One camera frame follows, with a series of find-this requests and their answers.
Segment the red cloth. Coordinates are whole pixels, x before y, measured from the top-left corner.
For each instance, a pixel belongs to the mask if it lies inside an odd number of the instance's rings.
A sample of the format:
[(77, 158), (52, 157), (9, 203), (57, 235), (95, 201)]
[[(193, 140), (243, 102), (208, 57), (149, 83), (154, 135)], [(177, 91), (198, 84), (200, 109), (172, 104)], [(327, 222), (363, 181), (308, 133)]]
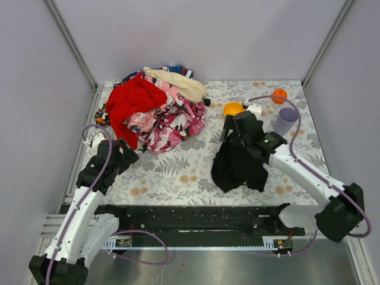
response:
[(123, 139), (132, 149), (137, 149), (138, 138), (125, 121), (134, 113), (148, 112), (165, 104), (166, 93), (143, 78), (139, 72), (124, 85), (116, 87), (106, 102), (110, 125), (118, 139)]

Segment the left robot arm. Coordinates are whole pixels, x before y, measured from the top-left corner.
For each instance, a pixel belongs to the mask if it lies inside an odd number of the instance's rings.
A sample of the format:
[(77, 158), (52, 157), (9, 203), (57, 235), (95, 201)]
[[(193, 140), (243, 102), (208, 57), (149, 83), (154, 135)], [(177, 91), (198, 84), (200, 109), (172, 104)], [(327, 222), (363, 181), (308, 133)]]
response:
[(124, 140), (103, 140), (79, 173), (74, 198), (56, 235), (41, 255), (29, 262), (37, 284), (85, 284), (90, 265), (122, 220), (112, 208), (90, 225), (115, 178), (139, 159)]

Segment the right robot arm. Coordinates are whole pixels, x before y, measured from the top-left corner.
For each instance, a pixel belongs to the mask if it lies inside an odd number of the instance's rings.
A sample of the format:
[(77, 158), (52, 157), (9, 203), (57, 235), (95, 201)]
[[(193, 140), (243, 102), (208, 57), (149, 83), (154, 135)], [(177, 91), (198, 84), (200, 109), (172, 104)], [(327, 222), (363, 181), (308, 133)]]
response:
[(268, 179), (265, 166), (271, 166), (297, 183), (316, 201), (316, 206), (287, 205), (279, 218), (287, 227), (311, 227), (333, 242), (353, 236), (360, 222), (370, 223), (365, 213), (363, 189), (346, 185), (303, 157), (298, 156), (281, 135), (264, 132), (262, 121), (245, 111), (227, 115), (221, 133), (211, 176), (223, 191), (241, 185), (262, 192)]

